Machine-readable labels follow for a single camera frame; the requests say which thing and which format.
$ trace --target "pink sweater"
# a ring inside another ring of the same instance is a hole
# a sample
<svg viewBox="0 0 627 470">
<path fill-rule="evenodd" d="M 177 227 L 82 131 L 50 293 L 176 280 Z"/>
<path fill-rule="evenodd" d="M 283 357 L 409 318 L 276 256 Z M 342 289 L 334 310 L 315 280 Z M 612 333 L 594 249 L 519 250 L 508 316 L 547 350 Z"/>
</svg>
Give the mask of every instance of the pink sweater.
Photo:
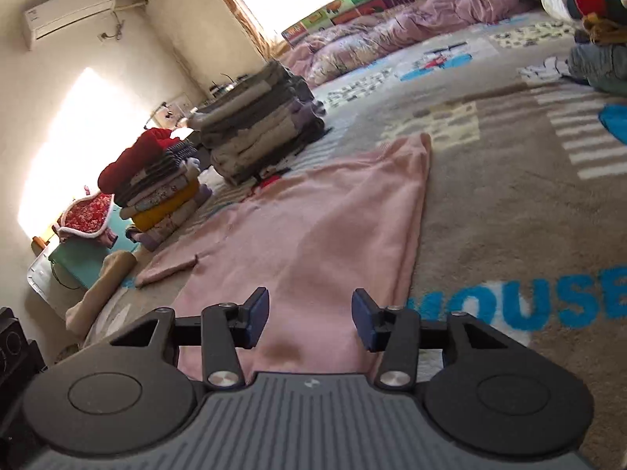
<svg viewBox="0 0 627 470">
<path fill-rule="evenodd" d="M 238 350 L 255 371 L 367 372 L 350 300 L 365 288 L 379 305 L 404 304 L 418 248 L 431 141 L 403 137 L 373 152 L 278 180 L 227 207 L 156 255 L 141 286 L 193 267 L 172 307 L 199 315 L 219 302 L 270 292 L 257 347 Z M 179 368 L 201 378 L 200 348 L 181 348 Z"/>
</svg>

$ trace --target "air conditioner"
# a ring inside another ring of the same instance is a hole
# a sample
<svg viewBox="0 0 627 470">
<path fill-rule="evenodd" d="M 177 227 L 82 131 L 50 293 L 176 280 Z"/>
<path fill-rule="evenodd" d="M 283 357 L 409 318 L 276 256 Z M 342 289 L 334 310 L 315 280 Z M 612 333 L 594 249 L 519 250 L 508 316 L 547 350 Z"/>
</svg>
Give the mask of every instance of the air conditioner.
<svg viewBox="0 0 627 470">
<path fill-rule="evenodd" d="M 50 0 L 24 12 L 24 38 L 29 49 L 42 37 L 81 19 L 111 10 L 115 0 Z"/>
</svg>

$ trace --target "yellow garment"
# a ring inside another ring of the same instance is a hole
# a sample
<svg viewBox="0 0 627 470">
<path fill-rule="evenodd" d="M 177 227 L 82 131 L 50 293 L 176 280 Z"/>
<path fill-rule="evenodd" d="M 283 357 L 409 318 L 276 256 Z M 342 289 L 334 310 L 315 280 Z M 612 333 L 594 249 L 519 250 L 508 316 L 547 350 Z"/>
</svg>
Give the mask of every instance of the yellow garment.
<svg viewBox="0 0 627 470">
<path fill-rule="evenodd" d="M 133 216 L 133 222 L 140 231 L 145 232 L 155 226 L 165 216 L 170 215 L 173 211 L 194 197 L 200 188 L 198 180 L 190 182 L 184 189 L 178 191 L 174 196 L 165 200 L 162 204 L 141 211 Z"/>
<path fill-rule="evenodd" d="M 598 45 L 627 43 L 627 26 L 623 26 L 596 14 L 584 17 L 585 31 L 590 40 Z"/>
</svg>

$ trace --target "gray ribbed panel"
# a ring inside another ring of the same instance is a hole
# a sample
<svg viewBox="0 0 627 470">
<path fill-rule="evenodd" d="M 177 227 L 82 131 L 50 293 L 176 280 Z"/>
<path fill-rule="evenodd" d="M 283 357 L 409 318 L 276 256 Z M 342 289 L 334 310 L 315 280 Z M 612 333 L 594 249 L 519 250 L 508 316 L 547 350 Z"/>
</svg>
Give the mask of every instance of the gray ribbed panel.
<svg viewBox="0 0 627 470">
<path fill-rule="evenodd" d="M 82 460 L 49 450 L 30 468 L 589 470 L 591 467 L 576 454 L 536 463 L 481 459 L 435 433 L 411 398 L 374 390 L 364 376 L 261 373 L 246 390 L 209 397 L 190 426 L 159 447 L 105 461 Z"/>
</svg>

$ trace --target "pink garment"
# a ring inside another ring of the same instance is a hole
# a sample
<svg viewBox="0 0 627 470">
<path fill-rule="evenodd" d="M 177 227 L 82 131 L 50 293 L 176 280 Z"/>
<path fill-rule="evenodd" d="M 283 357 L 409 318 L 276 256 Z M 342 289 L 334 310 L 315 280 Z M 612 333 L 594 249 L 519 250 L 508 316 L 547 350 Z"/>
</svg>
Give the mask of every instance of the pink garment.
<svg viewBox="0 0 627 470">
<path fill-rule="evenodd" d="M 391 16 L 362 16 L 308 36 L 280 61 L 309 86 L 318 86 L 412 44 L 532 6 L 532 0 L 418 0 L 399 12 L 391 9 Z"/>
<path fill-rule="evenodd" d="M 177 316 L 265 286 L 265 330 L 256 348 L 238 350 L 247 379 L 367 372 L 374 356 L 353 325 L 352 293 L 363 287 L 381 306 L 407 300 L 430 152 L 429 135 L 415 134 L 278 180 L 156 255 L 136 285 L 193 267 Z M 200 349 L 181 348 L 179 368 L 201 378 Z"/>
</svg>

